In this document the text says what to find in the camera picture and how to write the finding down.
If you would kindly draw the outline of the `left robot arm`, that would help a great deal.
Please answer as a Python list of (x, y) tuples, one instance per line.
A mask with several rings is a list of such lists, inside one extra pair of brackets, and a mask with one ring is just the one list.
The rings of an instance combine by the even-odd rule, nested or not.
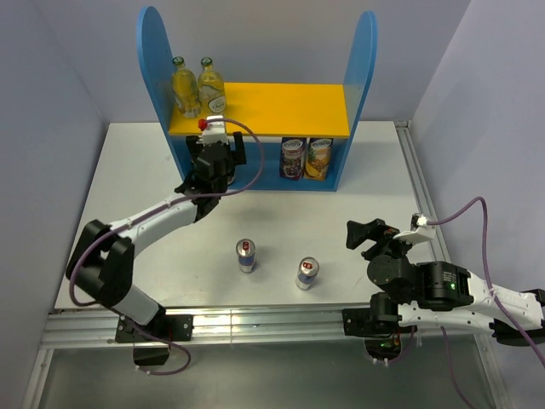
[(88, 222), (66, 267), (69, 293), (80, 289), (95, 303), (135, 323), (146, 340), (169, 333), (164, 307), (133, 283), (134, 260), (147, 247), (179, 228), (204, 219), (227, 192), (236, 166), (245, 164), (244, 141), (198, 145), (186, 139), (197, 157), (186, 180), (159, 204), (120, 222)]

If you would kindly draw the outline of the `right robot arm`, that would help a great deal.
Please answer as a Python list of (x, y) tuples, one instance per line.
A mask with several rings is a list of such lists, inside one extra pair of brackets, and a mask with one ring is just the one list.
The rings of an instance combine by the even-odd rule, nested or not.
[(544, 292), (512, 291), (488, 285), (469, 270), (445, 261), (412, 263), (413, 246), (431, 241), (436, 226), (415, 214), (408, 231), (382, 219), (347, 222), (346, 247), (362, 252), (367, 277), (379, 288), (366, 308), (342, 312), (344, 332), (353, 337), (382, 338), (429, 328), (456, 328), (488, 334), (508, 346), (544, 341)]

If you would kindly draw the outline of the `green glass bottle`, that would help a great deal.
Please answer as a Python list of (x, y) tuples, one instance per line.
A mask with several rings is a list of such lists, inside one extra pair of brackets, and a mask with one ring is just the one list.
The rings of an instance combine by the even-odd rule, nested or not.
[(227, 178), (227, 185), (228, 186), (233, 184), (234, 176), (235, 176), (235, 166), (233, 164), (227, 164), (227, 166), (226, 166), (226, 178)]

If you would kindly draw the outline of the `clear water bottle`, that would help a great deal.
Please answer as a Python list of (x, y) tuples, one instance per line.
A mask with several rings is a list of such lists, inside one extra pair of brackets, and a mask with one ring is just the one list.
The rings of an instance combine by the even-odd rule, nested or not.
[(198, 92), (201, 105), (212, 114), (223, 114), (227, 107), (225, 83), (216, 71), (210, 57), (200, 61), (202, 71), (198, 76)]
[(185, 60), (176, 56), (172, 60), (175, 71), (171, 77), (171, 86), (178, 109), (185, 118), (197, 118), (201, 113), (197, 79), (186, 67)]

